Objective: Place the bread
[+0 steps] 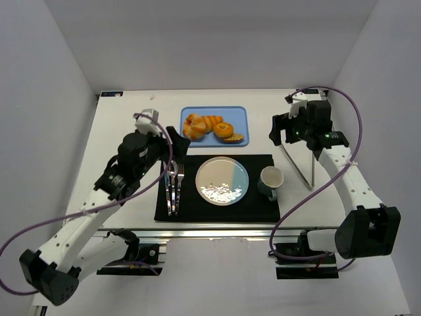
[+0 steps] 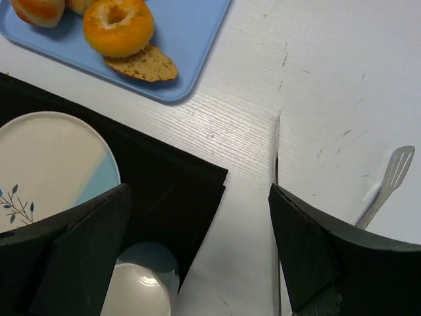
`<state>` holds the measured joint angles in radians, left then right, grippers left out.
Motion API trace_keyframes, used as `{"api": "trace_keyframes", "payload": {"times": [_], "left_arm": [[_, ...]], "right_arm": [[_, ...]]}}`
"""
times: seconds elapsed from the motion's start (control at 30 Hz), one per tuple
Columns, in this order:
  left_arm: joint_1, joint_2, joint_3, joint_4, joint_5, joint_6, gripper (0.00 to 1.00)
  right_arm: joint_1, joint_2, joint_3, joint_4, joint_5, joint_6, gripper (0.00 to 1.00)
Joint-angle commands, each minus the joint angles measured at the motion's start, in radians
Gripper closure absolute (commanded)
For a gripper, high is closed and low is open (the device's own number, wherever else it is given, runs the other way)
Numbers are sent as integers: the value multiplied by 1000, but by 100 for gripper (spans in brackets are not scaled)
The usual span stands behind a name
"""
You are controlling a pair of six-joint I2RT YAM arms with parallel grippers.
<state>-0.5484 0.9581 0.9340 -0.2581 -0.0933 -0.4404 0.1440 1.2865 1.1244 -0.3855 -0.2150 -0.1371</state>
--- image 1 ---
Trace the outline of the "orange bagel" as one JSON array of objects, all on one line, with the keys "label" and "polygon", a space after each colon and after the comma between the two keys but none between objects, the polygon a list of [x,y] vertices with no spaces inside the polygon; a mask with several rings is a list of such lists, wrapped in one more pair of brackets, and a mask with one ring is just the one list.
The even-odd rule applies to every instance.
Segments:
[{"label": "orange bagel", "polygon": [[234,127],[230,123],[221,122],[213,127],[213,132],[219,138],[227,138],[234,133]]}]

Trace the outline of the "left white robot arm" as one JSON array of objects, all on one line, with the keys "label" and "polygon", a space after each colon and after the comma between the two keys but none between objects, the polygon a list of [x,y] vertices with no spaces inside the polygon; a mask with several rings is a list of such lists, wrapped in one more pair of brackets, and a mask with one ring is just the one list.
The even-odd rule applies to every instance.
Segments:
[{"label": "left white robot arm", "polygon": [[171,126],[165,134],[135,131],[124,136],[83,204],[82,215],[67,221],[36,251],[26,250],[20,256],[26,281],[59,306],[70,299],[80,281],[103,266],[134,262],[139,256],[139,238],[125,228],[108,232],[94,248],[85,250],[84,246],[135,194],[140,180],[157,161],[182,159],[189,145]]}]

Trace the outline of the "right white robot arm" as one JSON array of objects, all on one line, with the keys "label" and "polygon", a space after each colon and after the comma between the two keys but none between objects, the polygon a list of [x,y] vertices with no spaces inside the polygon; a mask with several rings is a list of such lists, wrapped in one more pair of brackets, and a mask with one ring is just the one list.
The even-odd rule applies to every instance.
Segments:
[{"label": "right white robot arm", "polygon": [[343,208],[345,220],[337,229],[302,231],[291,254],[272,250],[279,258],[312,261],[334,253],[344,259],[376,257],[392,252],[401,222],[396,207],[386,206],[373,192],[356,165],[355,153],[342,132],[333,130],[328,101],[302,101],[288,113],[272,118],[269,138],[274,145],[304,141],[330,176]]}]

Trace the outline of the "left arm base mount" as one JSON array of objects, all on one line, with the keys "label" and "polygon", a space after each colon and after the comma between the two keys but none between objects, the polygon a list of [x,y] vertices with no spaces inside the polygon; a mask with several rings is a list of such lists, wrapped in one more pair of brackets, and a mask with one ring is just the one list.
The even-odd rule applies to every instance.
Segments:
[{"label": "left arm base mount", "polygon": [[164,263],[162,258],[163,246],[157,243],[142,243],[139,238],[130,230],[118,229],[107,232],[106,237],[119,236],[125,243],[134,243],[138,241],[137,250],[129,249],[120,260],[122,264],[107,265],[97,271],[97,275],[113,275],[113,276],[159,276],[162,272],[160,264]]}]

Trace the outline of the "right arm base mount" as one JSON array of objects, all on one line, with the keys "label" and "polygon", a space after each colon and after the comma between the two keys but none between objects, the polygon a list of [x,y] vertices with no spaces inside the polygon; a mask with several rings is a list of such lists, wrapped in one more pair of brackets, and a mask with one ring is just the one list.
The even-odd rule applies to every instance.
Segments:
[{"label": "right arm base mount", "polygon": [[[322,251],[309,248],[308,230],[302,230],[296,242],[275,243],[276,252],[291,257],[314,257],[322,255]],[[275,259],[276,278],[278,280],[322,280],[339,278],[335,255],[316,259],[286,259],[276,255],[272,250],[268,256]]]}]

